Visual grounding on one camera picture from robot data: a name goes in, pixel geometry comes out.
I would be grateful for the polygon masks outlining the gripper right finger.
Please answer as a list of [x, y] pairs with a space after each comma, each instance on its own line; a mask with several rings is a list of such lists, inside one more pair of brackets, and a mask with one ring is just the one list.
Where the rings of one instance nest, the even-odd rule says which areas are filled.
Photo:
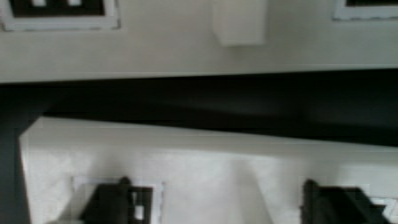
[[358, 187], [303, 186], [301, 224], [394, 224]]

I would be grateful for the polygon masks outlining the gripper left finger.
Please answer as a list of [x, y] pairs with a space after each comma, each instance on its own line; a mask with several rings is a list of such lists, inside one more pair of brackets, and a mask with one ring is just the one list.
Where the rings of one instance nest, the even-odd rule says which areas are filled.
[[81, 214], [86, 224], [152, 224], [152, 187], [136, 186], [129, 177], [100, 184]]

